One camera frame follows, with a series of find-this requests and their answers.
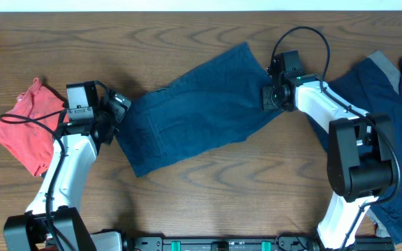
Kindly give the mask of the dark blue denim shorts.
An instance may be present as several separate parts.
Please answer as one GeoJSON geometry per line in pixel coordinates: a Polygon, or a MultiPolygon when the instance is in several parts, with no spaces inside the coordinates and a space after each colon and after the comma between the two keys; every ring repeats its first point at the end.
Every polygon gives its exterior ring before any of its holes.
{"type": "Polygon", "coordinates": [[[242,43],[133,101],[117,141],[137,177],[226,144],[275,119],[262,109],[271,78],[242,43]]]}

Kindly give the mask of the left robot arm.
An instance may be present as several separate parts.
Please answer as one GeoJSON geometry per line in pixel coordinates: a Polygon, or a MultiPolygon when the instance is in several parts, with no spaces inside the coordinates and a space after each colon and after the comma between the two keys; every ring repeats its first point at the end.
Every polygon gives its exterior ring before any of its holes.
{"type": "Polygon", "coordinates": [[[101,144],[111,144],[131,102],[114,90],[98,97],[98,80],[69,84],[68,108],[50,134],[54,155],[35,199],[3,228],[8,250],[124,250],[121,231],[91,234],[80,216],[88,173],[101,144]]]}

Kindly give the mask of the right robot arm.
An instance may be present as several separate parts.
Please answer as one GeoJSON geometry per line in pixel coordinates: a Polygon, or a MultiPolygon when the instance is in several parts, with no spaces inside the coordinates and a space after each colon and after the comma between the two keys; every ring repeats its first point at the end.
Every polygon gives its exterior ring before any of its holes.
{"type": "Polygon", "coordinates": [[[333,92],[324,78],[308,75],[296,51],[273,54],[272,85],[262,89],[265,110],[309,115],[328,134],[327,177],[333,190],[312,237],[280,235],[277,250],[393,250],[390,237],[356,236],[371,206],[395,197],[400,181],[391,119],[372,115],[333,92]]]}

